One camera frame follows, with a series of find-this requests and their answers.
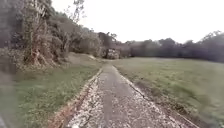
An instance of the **white sky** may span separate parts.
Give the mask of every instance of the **white sky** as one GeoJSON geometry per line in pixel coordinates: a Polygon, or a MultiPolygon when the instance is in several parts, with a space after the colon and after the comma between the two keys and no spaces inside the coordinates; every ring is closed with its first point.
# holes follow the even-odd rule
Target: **white sky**
{"type": "MultiPolygon", "coordinates": [[[[73,0],[52,0],[63,11],[73,0]]],[[[209,32],[224,31],[224,0],[85,0],[80,23],[96,32],[112,32],[118,40],[158,40],[183,43],[209,32]]]]}

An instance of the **grass verge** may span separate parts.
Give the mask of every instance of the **grass verge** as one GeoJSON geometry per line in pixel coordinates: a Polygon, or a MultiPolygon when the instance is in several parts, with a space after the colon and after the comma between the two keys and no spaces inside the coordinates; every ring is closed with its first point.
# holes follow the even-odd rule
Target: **grass verge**
{"type": "Polygon", "coordinates": [[[48,118],[76,96],[101,67],[88,57],[76,55],[72,59],[74,63],[66,67],[17,74],[15,90],[22,127],[46,127],[48,118]]]}
{"type": "Polygon", "coordinates": [[[203,127],[224,121],[224,64],[185,59],[133,58],[113,62],[157,104],[203,127]]]}

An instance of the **sky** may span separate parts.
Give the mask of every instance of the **sky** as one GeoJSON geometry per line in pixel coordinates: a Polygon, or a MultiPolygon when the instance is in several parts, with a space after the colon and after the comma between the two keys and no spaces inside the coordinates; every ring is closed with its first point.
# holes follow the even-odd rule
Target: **sky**
{"type": "MultiPolygon", "coordinates": [[[[64,11],[73,0],[52,0],[64,11]]],[[[80,24],[96,32],[117,34],[120,41],[172,38],[198,41],[224,31],[224,0],[85,0],[80,24]]]]}

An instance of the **path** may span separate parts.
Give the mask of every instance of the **path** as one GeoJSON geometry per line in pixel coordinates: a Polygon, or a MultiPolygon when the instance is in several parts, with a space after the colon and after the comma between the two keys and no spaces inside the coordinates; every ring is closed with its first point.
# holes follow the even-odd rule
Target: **path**
{"type": "Polygon", "coordinates": [[[145,100],[113,66],[94,81],[72,128],[188,128],[145,100]]]}

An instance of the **paved path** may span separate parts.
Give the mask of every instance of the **paved path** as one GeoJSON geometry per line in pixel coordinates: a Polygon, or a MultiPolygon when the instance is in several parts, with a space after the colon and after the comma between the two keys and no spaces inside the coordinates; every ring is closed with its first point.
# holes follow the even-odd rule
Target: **paved path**
{"type": "Polygon", "coordinates": [[[105,66],[90,88],[72,128],[188,128],[145,100],[113,66],[105,66]]]}

